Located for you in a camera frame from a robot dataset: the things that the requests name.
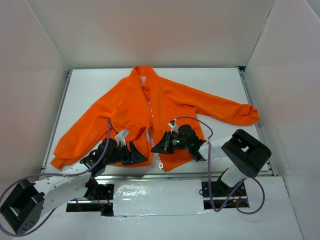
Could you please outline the orange zip jacket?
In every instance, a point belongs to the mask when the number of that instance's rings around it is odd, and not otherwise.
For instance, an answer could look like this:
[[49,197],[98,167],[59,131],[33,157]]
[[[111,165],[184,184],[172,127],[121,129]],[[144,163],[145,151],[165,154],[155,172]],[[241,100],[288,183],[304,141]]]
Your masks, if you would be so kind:
[[111,122],[117,132],[129,131],[126,139],[147,157],[143,165],[149,166],[153,160],[151,144],[161,140],[171,120],[190,125],[198,137],[204,136],[195,120],[197,115],[237,126],[250,126],[260,119],[258,110],[251,104],[234,102],[163,78],[150,66],[135,66],[129,76],[94,102],[60,138],[51,165],[57,169],[73,165],[99,141],[115,137],[115,132],[108,131],[107,123]]

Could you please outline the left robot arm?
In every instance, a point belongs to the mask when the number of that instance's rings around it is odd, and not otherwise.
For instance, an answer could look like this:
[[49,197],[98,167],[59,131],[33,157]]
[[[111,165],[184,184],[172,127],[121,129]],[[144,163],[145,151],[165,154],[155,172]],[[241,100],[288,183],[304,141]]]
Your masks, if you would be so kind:
[[119,163],[126,167],[147,160],[132,141],[118,145],[114,139],[104,139],[97,149],[62,173],[35,182],[19,180],[1,205],[0,213],[15,236],[25,236],[43,215],[64,203],[96,198],[100,185],[95,178],[104,173],[106,166]]

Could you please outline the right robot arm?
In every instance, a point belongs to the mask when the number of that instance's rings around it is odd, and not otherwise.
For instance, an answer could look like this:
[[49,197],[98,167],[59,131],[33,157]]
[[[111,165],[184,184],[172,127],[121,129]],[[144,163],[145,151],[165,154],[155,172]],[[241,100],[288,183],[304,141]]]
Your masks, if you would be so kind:
[[209,141],[199,138],[188,124],[166,131],[151,152],[172,155],[176,150],[187,151],[187,155],[197,162],[228,157],[232,166],[221,174],[217,184],[218,192],[223,196],[230,195],[241,180],[254,179],[272,156],[266,145],[243,129]]

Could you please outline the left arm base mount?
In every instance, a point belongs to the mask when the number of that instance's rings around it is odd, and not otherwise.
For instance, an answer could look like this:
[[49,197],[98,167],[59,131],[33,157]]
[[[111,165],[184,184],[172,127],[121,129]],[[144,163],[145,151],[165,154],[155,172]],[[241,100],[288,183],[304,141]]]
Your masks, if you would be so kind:
[[112,183],[97,183],[89,188],[83,197],[69,201],[66,205],[66,212],[95,212],[103,217],[112,217],[114,215],[114,190],[115,185]]

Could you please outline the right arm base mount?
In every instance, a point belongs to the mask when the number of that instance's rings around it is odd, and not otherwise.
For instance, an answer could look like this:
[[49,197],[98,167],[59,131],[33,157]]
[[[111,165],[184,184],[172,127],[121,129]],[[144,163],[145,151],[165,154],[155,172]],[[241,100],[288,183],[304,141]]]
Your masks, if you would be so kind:
[[[212,196],[215,207],[218,209],[223,205],[223,202],[233,190],[232,187],[228,187],[223,182],[212,181],[211,182]],[[203,197],[203,207],[205,210],[212,209],[209,195],[209,183],[203,181],[201,183],[201,189],[198,192]],[[232,194],[229,200],[224,205],[224,208],[231,209],[235,208],[239,201],[243,200],[238,204],[239,208],[248,208],[249,203],[247,201],[247,192],[244,183],[242,183],[238,189]]]

